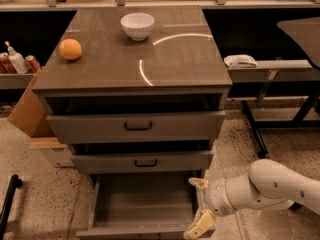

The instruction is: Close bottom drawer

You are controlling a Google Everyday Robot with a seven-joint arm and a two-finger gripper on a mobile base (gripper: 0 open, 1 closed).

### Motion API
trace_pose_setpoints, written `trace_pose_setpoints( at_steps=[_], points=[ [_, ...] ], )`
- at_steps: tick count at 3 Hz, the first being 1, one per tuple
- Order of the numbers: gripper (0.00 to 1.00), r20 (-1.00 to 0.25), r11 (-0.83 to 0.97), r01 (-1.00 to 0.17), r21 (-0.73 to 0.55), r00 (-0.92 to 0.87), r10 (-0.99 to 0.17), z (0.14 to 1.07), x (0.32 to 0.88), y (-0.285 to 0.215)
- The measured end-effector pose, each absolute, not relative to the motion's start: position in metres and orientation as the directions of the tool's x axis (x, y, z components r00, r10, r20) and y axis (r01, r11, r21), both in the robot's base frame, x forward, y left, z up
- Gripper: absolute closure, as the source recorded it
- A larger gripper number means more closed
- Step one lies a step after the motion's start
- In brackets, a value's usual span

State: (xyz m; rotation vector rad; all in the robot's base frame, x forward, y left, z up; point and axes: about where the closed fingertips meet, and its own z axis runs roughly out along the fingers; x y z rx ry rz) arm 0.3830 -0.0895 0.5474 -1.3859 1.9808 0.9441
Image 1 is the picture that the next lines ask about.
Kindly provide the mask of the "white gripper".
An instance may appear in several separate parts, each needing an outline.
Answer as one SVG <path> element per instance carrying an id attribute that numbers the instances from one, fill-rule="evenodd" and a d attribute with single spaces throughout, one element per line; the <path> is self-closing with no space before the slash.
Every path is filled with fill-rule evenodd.
<path id="1" fill-rule="evenodd" d="M 233 215 L 236 210 L 228 198 L 226 180 L 224 178 L 209 183 L 206 179 L 191 177 L 188 182 L 201 193 L 205 193 L 205 203 L 210 209 L 199 209 L 193 222 L 183 233 L 185 240 L 197 240 L 213 228 L 216 222 L 216 215 L 225 217 Z"/>

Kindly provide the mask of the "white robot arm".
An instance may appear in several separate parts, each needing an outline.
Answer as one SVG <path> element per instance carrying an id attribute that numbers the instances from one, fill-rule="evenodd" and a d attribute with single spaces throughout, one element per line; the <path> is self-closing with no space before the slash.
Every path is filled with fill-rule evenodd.
<path id="1" fill-rule="evenodd" d="M 233 215 L 241 209 L 284 210 L 297 203 L 320 214 L 320 182 L 273 160 L 257 160 L 246 175 L 231 179 L 188 181 L 196 188 L 199 208 L 184 232 L 186 240 L 196 240 L 213 229 L 217 216 Z"/>

